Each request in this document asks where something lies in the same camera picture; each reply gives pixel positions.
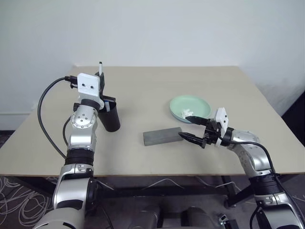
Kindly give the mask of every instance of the table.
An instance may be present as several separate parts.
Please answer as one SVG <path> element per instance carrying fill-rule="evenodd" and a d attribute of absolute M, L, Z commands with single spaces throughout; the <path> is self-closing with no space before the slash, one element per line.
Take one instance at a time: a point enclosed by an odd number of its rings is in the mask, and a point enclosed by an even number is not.
<path fill-rule="evenodd" d="M 75 67 L 69 74 L 97 71 L 97 67 Z M 257 134 L 278 173 L 305 172 L 304 147 L 236 66 L 104 67 L 104 72 L 104 94 L 116 97 L 121 128 L 109 133 L 98 122 L 95 176 L 244 174 L 238 157 L 223 147 L 201 149 L 186 141 L 144 146 L 145 131 L 180 126 L 185 132 L 203 135 L 201 126 L 182 123 L 171 115 L 169 101 L 182 94 L 205 99 L 213 111 L 225 107 L 229 126 Z M 42 106 L 45 127 L 63 152 L 62 125 L 72 114 L 77 95 L 67 82 L 60 82 Z M 0 174 L 6 176 L 57 176 L 63 163 L 42 133 L 36 110 L 0 149 Z"/>

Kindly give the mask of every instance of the floor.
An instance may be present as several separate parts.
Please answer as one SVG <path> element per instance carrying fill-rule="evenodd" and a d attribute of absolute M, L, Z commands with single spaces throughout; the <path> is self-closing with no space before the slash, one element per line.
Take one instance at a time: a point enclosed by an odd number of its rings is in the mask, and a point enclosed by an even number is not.
<path fill-rule="evenodd" d="M 9 138 L 9 135 L 0 135 L 0 147 Z M 145 187 L 164 177 L 103 177 L 101 181 L 107 185 L 118 187 Z M 195 177 L 169 177 L 177 184 L 183 185 L 203 185 L 199 183 Z M 221 184 L 219 177 L 201 177 L 209 184 Z M 232 180 L 239 188 L 246 187 L 249 182 L 245 176 L 234 176 Z M 161 185 L 173 185 L 170 181 L 164 181 Z M 298 175 L 291 180 L 285 182 L 285 187 L 290 191 L 291 195 L 296 199 L 301 210 L 305 213 L 305 176 Z M 12 188 L 5 188 L 4 194 L 8 194 Z M 200 207 L 207 212 L 214 222 L 215 228 L 221 228 L 218 224 L 218 215 L 226 214 L 229 219 L 236 219 L 240 229 L 249 228 L 249 219 L 256 207 L 254 200 L 250 199 L 245 203 L 237 205 L 235 208 L 226 209 L 223 206 L 225 196 L 221 195 L 195 195 L 195 196 L 170 196 L 170 197 L 136 197 L 136 198 L 112 198 L 105 199 L 102 202 L 110 219 L 112 220 L 115 229 L 127 229 L 132 218 L 137 213 L 148 205 L 158 205 L 165 214 L 163 226 L 180 226 L 180 213 L 190 206 Z M 9 214 L 0 226 L 1 229 L 23 229 L 28 228 L 19 224 L 18 211 Z M 101 211 L 98 211 L 94 216 L 87 216 L 85 219 L 86 229 L 106 229 L 109 225 Z M 256 220 L 254 220 L 254 228 L 257 227 Z"/>

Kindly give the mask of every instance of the black cup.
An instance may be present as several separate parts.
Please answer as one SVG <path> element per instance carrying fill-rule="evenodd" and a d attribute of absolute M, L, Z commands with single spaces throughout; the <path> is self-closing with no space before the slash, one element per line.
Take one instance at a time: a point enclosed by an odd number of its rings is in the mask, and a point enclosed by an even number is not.
<path fill-rule="evenodd" d="M 120 129 L 121 124 L 116 110 L 116 102 L 109 101 L 110 111 L 107 112 L 106 106 L 103 109 L 99 110 L 99 118 L 103 123 L 105 129 L 109 132 L 114 132 Z"/>

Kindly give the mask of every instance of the white wall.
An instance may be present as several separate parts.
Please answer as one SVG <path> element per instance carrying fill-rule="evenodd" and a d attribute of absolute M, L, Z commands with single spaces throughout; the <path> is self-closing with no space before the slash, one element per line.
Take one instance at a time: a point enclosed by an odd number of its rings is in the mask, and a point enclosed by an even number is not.
<path fill-rule="evenodd" d="M 303 0 L 2 0 L 0 112 L 73 65 L 239 65 L 282 115 L 305 89 Z M 0 115 L 0 129 L 26 117 Z"/>

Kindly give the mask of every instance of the black cylinder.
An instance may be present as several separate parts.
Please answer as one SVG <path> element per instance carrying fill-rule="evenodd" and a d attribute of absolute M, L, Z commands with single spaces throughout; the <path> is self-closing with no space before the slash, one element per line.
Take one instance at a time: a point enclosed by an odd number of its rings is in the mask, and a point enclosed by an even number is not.
<path fill-rule="evenodd" d="M 85 148 L 68 150 L 65 165 L 87 164 L 93 166 L 94 152 Z"/>
<path fill-rule="evenodd" d="M 105 129 L 109 132 L 114 132 L 120 129 L 121 124 L 116 110 L 116 102 L 109 101 L 110 111 L 107 112 L 106 106 L 103 109 L 99 110 L 99 118 L 103 123 Z"/>
<path fill-rule="evenodd" d="M 250 178 L 251 187 L 255 195 L 270 195 L 282 192 L 283 190 L 278 185 L 274 174 Z"/>

